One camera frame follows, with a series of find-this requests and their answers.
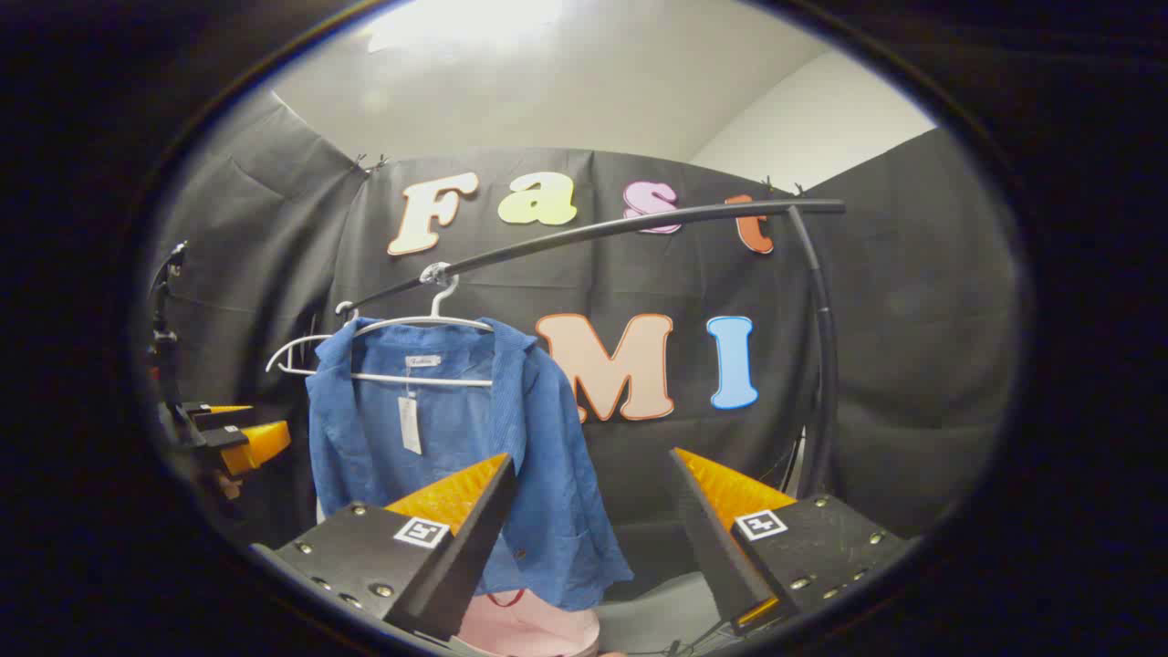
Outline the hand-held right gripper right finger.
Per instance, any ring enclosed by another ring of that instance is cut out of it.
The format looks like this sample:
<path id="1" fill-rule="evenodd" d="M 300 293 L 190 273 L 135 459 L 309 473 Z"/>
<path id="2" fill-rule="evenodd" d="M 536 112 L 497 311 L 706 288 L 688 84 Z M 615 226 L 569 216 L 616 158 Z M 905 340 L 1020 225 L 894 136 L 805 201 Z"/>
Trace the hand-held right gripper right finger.
<path id="1" fill-rule="evenodd" d="M 681 448 L 670 451 L 670 496 L 735 636 L 821 611 L 916 546 L 834 495 L 797 499 Z"/>

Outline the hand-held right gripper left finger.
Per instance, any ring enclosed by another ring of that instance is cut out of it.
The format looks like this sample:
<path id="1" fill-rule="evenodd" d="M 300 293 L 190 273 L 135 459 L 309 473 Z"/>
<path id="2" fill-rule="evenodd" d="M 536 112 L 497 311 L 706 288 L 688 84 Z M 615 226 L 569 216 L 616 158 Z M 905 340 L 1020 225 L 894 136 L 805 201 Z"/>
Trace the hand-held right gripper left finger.
<path id="1" fill-rule="evenodd" d="M 451 639 L 463 629 L 517 490 L 496 454 L 391 505 L 354 502 L 277 548 L 267 573 L 374 636 Z"/>

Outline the pink laundry hamper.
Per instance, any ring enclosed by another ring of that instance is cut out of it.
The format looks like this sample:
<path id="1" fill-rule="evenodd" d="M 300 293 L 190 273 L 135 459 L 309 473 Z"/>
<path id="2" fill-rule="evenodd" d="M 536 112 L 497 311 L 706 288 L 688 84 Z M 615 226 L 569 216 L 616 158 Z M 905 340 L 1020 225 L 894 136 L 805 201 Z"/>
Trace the pink laundry hamper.
<path id="1" fill-rule="evenodd" d="M 451 643 L 484 657 L 600 657 L 600 620 L 522 589 L 474 596 Z"/>

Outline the blue corduroy shirt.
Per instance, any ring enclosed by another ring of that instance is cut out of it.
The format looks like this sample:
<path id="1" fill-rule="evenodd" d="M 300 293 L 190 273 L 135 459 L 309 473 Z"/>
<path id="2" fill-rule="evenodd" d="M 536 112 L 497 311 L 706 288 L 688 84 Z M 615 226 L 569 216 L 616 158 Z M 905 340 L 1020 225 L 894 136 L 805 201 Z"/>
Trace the blue corduroy shirt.
<path id="1" fill-rule="evenodd" d="M 491 318 L 484 328 L 359 318 L 317 359 L 306 390 L 324 516 L 387 506 L 505 452 L 517 491 L 478 594 L 526 589 L 577 611 L 631 579 L 573 390 L 535 338 Z"/>

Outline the white plastic clothes hanger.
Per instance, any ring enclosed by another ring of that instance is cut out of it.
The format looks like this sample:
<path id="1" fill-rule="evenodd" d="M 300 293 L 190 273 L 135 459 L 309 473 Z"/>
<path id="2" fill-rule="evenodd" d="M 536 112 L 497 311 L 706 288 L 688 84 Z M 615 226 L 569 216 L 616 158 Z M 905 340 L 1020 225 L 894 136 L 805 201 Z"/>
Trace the white plastic clothes hanger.
<path id="1" fill-rule="evenodd" d="M 267 371 L 278 369 L 279 373 L 297 376 L 317 374 L 317 369 L 310 368 L 310 365 L 314 362 L 310 350 L 315 350 L 318 344 L 331 340 L 333 336 L 334 332 L 317 333 L 290 340 L 267 358 L 264 371 L 267 373 Z"/>
<path id="2" fill-rule="evenodd" d="M 423 286 L 442 288 L 442 291 L 434 295 L 427 314 L 391 318 L 371 323 L 368 326 L 363 326 L 363 328 L 355 331 L 353 338 L 356 339 L 363 334 L 378 331 L 378 328 L 404 325 L 464 326 L 465 328 L 477 328 L 477 331 L 493 332 L 494 328 L 492 328 L 492 326 L 478 320 L 443 316 L 443 300 L 446 300 L 451 295 L 453 295 L 456 288 L 459 286 L 459 276 L 457 274 L 450 274 L 450 263 L 439 262 L 434 263 L 434 265 L 426 267 L 420 274 L 420 284 Z M 396 376 L 360 373 L 359 371 L 354 371 L 352 378 L 355 380 L 370 380 L 387 383 L 424 383 L 424 386 L 439 387 L 489 388 L 492 386 L 491 380 Z"/>

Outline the black metal clothes rack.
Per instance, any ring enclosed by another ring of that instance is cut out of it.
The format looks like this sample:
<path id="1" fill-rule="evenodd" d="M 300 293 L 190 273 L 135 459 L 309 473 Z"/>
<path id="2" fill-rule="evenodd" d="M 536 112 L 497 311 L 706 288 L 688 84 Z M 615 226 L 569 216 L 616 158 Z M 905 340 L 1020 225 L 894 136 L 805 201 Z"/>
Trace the black metal clothes rack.
<path id="1" fill-rule="evenodd" d="M 475 255 L 454 263 L 437 263 L 426 267 L 412 279 L 399 282 L 396 286 L 383 288 L 359 300 L 338 303 L 334 313 L 346 319 L 354 318 L 359 307 L 388 296 L 402 293 L 420 286 L 451 286 L 456 275 L 470 274 L 480 267 L 499 265 L 512 260 L 533 254 L 573 245 L 575 243 L 600 240 L 609 236 L 634 233 L 642 229 L 663 227 L 665 224 L 696 224 L 721 219 L 735 219 L 748 215 L 767 217 L 787 216 L 790 224 L 802 249 L 809 281 L 812 281 L 812 298 L 815 307 L 815 328 L 820 357 L 819 404 L 812 436 L 804 448 L 798 496 L 823 495 L 829 490 L 829 457 L 837 436 L 839 408 L 839 361 L 835 318 L 830 310 L 829 283 L 820 263 L 814 240 L 805 224 L 805 214 L 844 214 L 847 205 L 842 200 L 809 199 L 805 196 L 762 201 L 762 203 L 722 203 L 696 205 L 696 207 L 644 215 L 634 219 L 620 219 L 600 224 L 588 224 L 571 230 L 555 233 L 534 240 L 517 242 L 491 251 Z"/>

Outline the black backdrop cloth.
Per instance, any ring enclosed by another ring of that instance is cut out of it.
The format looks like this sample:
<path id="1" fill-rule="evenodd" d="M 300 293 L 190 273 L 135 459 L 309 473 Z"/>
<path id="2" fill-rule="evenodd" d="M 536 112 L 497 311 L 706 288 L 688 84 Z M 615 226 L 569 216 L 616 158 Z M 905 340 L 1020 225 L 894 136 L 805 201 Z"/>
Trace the black backdrop cloth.
<path id="1" fill-rule="evenodd" d="M 310 521 L 306 387 L 264 373 L 290 339 L 338 328 L 335 305 L 456 262 L 552 233 L 505 224 L 514 179 L 573 182 L 573 224 L 618 219 L 630 184 L 669 184 L 677 203 L 766 200 L 764 184 L 626 153 L 506 147 L 384 162 L 363 173 L 283 101 L 253 101 L 172 187 L 160 251 L 186 242 L 167 318 L 188 400 L 274 407 L 296 445 L 246 491 L 245 541 L 291 537 Z M 844 202 L 807 214 L 839 359 L 829 483 L 851 507 L 910 537 L 927 531 L 976 478 L 1017 364 L 1017 267 L 1004 207 L 955 141 L 929 130 L 809 188 Z M 674 412 L 638 421 L 590 414 L 585 433 L 624 548 L 681 539 L 653 479 L 672 447 L 779 485 L 809 427 L 818 354 L 809 274 L 785 219 L 763 223 L 767 254 L 731 219 L 669 235 L 634 233 L 564 245 L 463 275 L 445 311 L 533 333 L 538 318 L 588 316 L 616 350 L 638 314 L 663 314 Z"/>

